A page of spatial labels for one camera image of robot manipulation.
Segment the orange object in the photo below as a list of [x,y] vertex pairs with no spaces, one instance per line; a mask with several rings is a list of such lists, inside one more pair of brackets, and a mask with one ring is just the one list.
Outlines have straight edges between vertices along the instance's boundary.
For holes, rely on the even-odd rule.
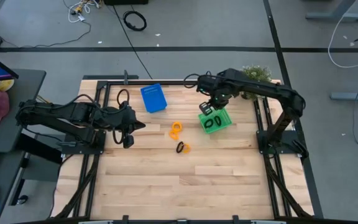
[[179,132],[181,131],[181,122],[174,122],[172,125],[172,131]]
[[183,153],[189,153],[191,151],[191,148],[188,144],[184,144],[185,145],[185,148],[183,150]]
[[179,136],[178,136],[178,133],[176,131],[170,131],[169,132],[169,136],[171,138],[173,138],[174,140],[178,140],[179,139]]

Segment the potted plant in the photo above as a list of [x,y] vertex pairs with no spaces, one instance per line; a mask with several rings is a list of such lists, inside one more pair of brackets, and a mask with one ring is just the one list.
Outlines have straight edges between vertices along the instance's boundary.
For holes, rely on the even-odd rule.
[[[251,65],[243,67],[244,75],[246,75],[251,80],[260,80],[265,82],[272,81],[272,72],[268,67],[261,67],[259,65]],[[259,96],[255,93],[243,92],[241,93],[241,97],[244,99],[256,100]]]

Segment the wooden tabletop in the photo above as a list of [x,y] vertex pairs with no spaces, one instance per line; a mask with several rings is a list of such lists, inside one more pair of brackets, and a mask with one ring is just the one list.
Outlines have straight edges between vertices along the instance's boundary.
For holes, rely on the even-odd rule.
[[[97,80],[83,80],[79,94],[93,97],[96,83]],[[120,220],[123,215],[129,215],[131,220],[230,220],[233,215],[240,219],[273,218],[264,160],[257,149],[252,102],[241,97],[230,99],[226,109],[233,124],[205,134],[198,119],[198,105],[207,101],[207,96],[182,85],[163,86],[168,106],[150,114],[140,94],[142,87],[111,87],[109,106],[117,106],[121,88],[129,90],[129,104],[146,128],[133,133],[135,144],[130,149],[114,144],[108,133],[99,161],[91,219]],[[282,112],[280,103],[274,99],[268,102],[275,122]],[[262,118],[267,127],[265,116]],[[189,154],[175,152],[178,141],[168,135],[175,121],[183,125],[179,138],[191,146]],[[52,216],[75,192],[82,158],[75,155],[61,168]],[[280,158],[287,188],[313,214],[300,159],[294,154],[282,154]],[[277,199],[280,214],[284,215],[278,189]]]

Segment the gray floor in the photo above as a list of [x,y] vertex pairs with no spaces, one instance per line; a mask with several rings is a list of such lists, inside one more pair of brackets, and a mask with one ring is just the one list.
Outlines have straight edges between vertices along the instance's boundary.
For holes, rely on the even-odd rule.
[[[328,11],[338,2],[270,0],[282,47],[327,47],[336,23],[307,21],[305,13]],[[157,44],[161,47],[273,47],[262,1],[150,0],[148,5],[134,7],[148,22],[144,32],[128,32],[136,47]],[[128,9],[128,6],[117,7],[120,16]],[[351,12],[358,12],[358,1]],[[92,24],[91,33],[61,47],[129,46],[116,16],[105,7],[100,10],[92,7],[91,14],[85,17]],[[86,30],[84,24],[67,21],[67,9],[61,0],[6,0],[0,10],[0,35],[19,46],[63,42]],[[356,38],[358,23],[341,24],[333,47],[350,47]],[[216,73],[252,64],[268,66],[274,78],[282,78],[277,56],[269,52],[139,52],[139,57],[154,78],[183,78],[194,72]],[[307,102],[301,121],[324,216],[358,220],[358,146],[352,137],[353,103],[329,99],[332,91],[357,91],[358,68],[338,68],[326,53],[285,53],[284,57],[293,88]],[[341,65],[358,63],[358,53],[333,54],[333,57]],[[130,74],[148,78],[132,52],[0,53],[0,60],[12,68],[46,70],[40,93],[56,103],[76,96],[83,75],[118,75],[126,69]],[[52,133],[42,127],[33,129]],[[358,104],[355,130],[358,137]],[[26,184],[24,193],[31,194],[32,200],[25,206],[8,207],[4,220],[45,218],[54,186],[45,182]],[[32,194],[35,190],[42,193]],[[18,213],[32,215],[18,218]]]

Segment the blue plastic container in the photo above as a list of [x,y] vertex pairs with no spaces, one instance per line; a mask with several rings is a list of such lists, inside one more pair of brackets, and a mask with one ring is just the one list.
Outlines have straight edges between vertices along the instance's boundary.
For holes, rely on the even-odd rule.
[[167,107],[167,101],[160,84],[143,87],[140,89],[140,92],[142,93],[147,112],[154,113]]

